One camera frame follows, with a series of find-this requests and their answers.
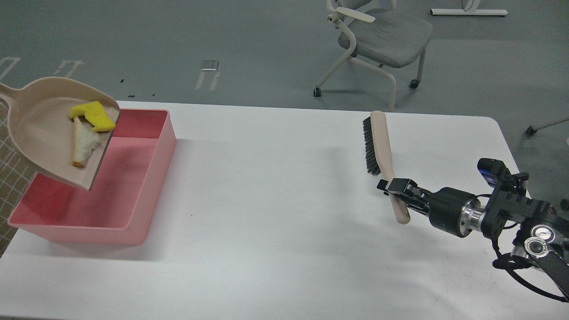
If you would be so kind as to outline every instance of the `black bristles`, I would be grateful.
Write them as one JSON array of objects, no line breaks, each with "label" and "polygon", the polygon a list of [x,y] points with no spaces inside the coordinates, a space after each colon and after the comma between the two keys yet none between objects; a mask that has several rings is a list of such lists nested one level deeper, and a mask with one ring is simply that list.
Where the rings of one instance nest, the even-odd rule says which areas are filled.
[{"label": "black bristles", "polygon": [[368,117],[364,120],[364,141],[365,141],[365,161],[368,173],[378,175],[381,173],[380,166],[377,164],[376,152],[373,149],[372,119]]}]

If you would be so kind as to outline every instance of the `chair armrest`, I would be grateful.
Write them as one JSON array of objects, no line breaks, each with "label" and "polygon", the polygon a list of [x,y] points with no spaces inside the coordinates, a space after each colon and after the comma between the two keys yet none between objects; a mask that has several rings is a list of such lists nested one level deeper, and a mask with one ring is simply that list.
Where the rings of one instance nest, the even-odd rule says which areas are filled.
[{"label": "chair armrest", "polygon": [[374,22],[376,19],[369,14],[361,13],[359,11],[349,9],[346,7],[337,7],[336,12],[328,16],[328,20],[330,22],[334,22],[338,17],[338,14],[343,15],[345,17],[351,17],[357,20],[362,20],[364,22]]}]

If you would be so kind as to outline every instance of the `gray chair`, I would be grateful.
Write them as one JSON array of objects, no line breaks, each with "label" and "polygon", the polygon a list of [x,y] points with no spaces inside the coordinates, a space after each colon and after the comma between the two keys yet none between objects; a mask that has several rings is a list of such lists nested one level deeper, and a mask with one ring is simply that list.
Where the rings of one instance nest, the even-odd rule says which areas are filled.
[{"label": "gray chair", "polygon": [[[320,87],[347,60],[377,72],[389,79],[391,91],[388,107],[395,108],[396,82],[392,74],[382,69],[383,66],[402,68],[419,59],[417,78],[411,81],[411,88],[417,88],[421,82],[425,50],[431,38],[432,25],[424,20],[396,11],[396,2],[391,0],[391,9],[375,8],[362,13],[356,9],[367,5],[372,0],[333,0],[326,1],[329,12],[328,21],[342,33],[338,44],[346,52],[316,83],[314,96],[320,97]],[[346,17],[353,18],[349,25],[344,24]],[[363,56],[376,62],[372,65],[359,59]]]}]

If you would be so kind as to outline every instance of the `gray floor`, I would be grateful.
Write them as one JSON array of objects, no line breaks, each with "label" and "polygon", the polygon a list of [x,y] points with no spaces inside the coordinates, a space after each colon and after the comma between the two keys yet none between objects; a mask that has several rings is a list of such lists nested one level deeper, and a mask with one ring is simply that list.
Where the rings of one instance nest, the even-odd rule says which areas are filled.
[{"label": "gray floor", "polygon": [[[53,75],[62,60],[80,60],[71,78],[117,100],[386,110],[387,81],[351,64],[330,78],[321,98],[312,96],[342,54],[324,4],[3,0],[0,59],[21,60],[2,82],[19,88]],[[460,1],[398,2],[434,32],[418,89],[407,87],[417,63],[393,70],[396,111],[494,118],[519,169],[530,173],[532,196],[558,206],[569,198],[569,122],[532,138],[523,133],[569,113],[569,2],[482,1],[481,9],[507,9],[505,18],[433,17],[434,7],[458,9]],[[211,91],[211,72],[196,89],[206,59],[220,61]]]}]

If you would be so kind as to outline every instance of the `white table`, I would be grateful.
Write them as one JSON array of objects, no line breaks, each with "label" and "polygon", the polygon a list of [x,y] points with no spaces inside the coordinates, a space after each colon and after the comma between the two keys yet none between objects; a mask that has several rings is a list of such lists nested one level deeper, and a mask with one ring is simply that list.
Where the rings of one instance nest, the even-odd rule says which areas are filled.
[{"label": "white table", "polygon": [[[120,101],[168,109],[178,144],[146,242],[51,243],[19,230],[0,314],[58,319],[565,319],[493,269],[490,241],[412,214],[366,173],[369,113]],[[495,121],[387,114],[395,174],[491,192],[481,157],[516,164]],[[511,233],[503,234],[503,251]],[[524,273],[555,291],[544,275]]]}]

